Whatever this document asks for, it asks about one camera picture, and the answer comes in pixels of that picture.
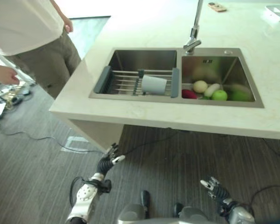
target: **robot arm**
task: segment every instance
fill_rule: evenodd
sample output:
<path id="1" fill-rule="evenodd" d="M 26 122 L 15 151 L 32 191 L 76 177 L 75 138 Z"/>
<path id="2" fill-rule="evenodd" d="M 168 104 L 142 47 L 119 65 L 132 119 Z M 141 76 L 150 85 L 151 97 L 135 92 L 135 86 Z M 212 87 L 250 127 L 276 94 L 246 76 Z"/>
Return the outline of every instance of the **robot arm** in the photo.
<path id="1" fill-rule="evenodd" d="M 225 217 L 229 224 L 255 224 L 254 217 L 240 203 L 234 201 L 214 177 L 207 181 L 201 180 L 200 183 L 208 190 L 209 196 L 218 202 L 219 214 Z"/>
<path id="2" fill-rule="evenodd" d="M 77 192 L 77 201 L 67 218 L 70 224 L 88 224 L 95 210 L 99 196 L 111 191 L 111 181 L 105 180 L 107 172 L 118 162 L 124 160 L 121 155 L 115 158 L 118 145 L 113 144 L 98 162 L 97 172 Z"/>

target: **faucet handle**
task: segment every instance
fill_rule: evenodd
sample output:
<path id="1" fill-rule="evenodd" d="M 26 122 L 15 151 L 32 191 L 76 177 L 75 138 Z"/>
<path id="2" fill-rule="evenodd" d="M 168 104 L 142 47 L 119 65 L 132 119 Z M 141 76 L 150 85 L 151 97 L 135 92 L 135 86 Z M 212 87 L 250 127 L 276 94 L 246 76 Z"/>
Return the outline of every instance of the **faucet handle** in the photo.
<path id="1" fill-rule="evenodd" d="M 201 44 L 200 40 L 193 41 L 189 40 L 184 46 L 183 49 L 187 51 L 187 53 L 190 53 L 193 51 L 194 47 L 197 47 L 198 45 Z"/>

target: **white shirt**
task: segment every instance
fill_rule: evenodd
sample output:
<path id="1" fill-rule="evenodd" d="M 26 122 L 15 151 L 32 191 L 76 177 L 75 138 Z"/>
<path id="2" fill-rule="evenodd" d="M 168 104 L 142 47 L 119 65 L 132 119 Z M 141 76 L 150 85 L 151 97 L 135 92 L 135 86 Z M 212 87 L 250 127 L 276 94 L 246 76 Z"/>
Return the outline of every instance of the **white shirt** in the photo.
<path id="1" fill-rule="evenodd" d="M 54 41 L 63 27 L 49 0 L 0 0 L 1 55 L 16 55 Z"/>

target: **hand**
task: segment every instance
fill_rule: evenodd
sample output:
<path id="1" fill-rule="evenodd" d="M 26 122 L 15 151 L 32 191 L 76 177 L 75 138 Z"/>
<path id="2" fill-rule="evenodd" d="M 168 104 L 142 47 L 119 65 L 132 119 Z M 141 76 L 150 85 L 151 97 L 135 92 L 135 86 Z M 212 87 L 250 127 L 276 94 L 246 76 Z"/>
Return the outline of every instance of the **hand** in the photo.
<path id="1" fill-rule="evenodd" d="M 9 67 L 0 65 L 0 82 L 2 84 L 16 84 L 18 85 L 20 81 L 16 77 L 17 72 Z"/>
<path id="2" fill-rule="evenodd" d="M 64 21 L 65 31 L 67 33 L 73 32 L 74 31 L 74 27 L 73 27 L 72 21 L 69 18 L 67 18 L 67 17 L 63 17 L 62 19 Z"/>

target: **phone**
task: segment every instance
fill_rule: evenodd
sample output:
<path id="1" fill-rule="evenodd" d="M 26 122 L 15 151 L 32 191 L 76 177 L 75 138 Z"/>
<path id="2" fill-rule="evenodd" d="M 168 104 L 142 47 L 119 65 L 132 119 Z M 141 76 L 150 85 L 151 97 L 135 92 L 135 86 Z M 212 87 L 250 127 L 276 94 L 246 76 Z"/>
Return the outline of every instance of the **phone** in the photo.
<path id="1" fill-rule="evenodd" d="M 218 4 L 218 3 L 214 3 L 214 2 L 210 2 L 210 3 L 208 4 L 208 6 L 209 6 L 211 9 L 215 10 L 216 12 L 218 12 L 218 13 L 224 12 L 224 11 L 227 10 L 224 6 L 222 6 L 222 5 Z"/>

